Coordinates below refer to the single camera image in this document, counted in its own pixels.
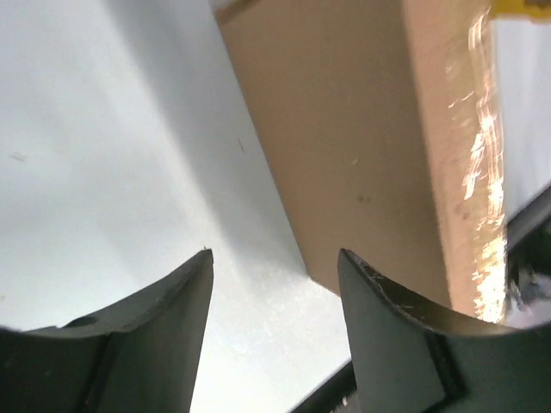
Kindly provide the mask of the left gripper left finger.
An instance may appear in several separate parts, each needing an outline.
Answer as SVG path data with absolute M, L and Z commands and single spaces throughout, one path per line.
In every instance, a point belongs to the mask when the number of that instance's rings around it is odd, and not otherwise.
M 201 250 L 63 327 L 1 329 L 3 412 L 188 412 L 214 284 Z

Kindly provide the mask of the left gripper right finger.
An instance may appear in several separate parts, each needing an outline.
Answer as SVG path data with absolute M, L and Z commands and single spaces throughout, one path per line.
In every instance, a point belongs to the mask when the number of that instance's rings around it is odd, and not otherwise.
M 548 412 L 550 326 L 517 330 L 439 305 L 350 250 L 337 262 L 366 412 Z

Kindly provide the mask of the brown cardboard express box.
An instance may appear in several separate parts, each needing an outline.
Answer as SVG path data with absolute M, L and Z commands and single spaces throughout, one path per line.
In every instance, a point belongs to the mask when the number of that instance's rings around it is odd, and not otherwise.
M 309 275 L 337 254 L 458 312 L 505 312 L 489 1 L 217 1 Z

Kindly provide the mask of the yellow utility knife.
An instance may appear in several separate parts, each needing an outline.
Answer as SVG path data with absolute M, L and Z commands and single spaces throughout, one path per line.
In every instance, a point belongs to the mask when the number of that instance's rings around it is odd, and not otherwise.
M 550 0 L 493 0 L 490 16 L 550 23 Z

